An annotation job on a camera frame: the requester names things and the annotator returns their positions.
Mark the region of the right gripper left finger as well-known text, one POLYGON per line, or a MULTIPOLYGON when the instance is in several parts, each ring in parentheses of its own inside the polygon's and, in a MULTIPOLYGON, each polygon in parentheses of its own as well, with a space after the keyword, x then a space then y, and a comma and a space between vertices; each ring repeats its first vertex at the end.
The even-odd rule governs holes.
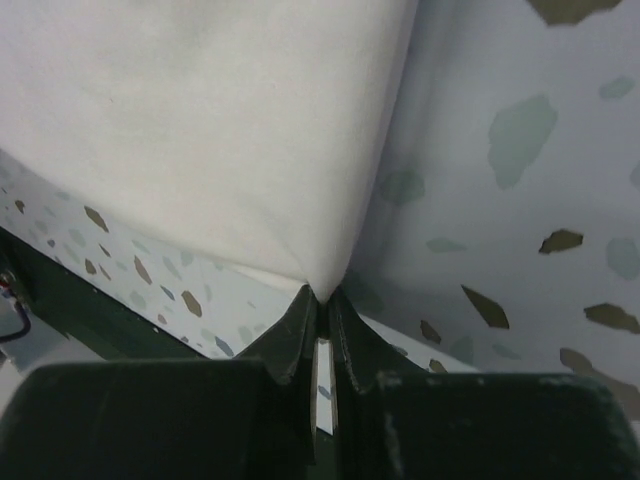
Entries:
POLYGON ((318 302, 226 360, 62 363, 1 418, 5 479, 302 479, 315 460, 318 302))

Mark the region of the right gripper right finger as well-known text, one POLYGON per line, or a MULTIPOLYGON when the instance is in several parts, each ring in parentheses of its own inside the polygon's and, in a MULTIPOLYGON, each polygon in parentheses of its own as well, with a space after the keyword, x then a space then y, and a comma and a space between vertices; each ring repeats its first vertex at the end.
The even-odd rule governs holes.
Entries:
POLYGON ((327 305, 343 479, 635 479, 639 447, 613 395, 564 374, 430 373, 342 292, 327 305))

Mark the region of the white graphic t-shirt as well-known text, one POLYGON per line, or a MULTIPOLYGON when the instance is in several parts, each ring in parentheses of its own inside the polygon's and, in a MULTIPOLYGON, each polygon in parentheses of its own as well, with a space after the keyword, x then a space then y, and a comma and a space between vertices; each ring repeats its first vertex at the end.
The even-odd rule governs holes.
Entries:
POLYGON ((327 299, 413 1, 5 1, 1 147, 150 236, 327 299))

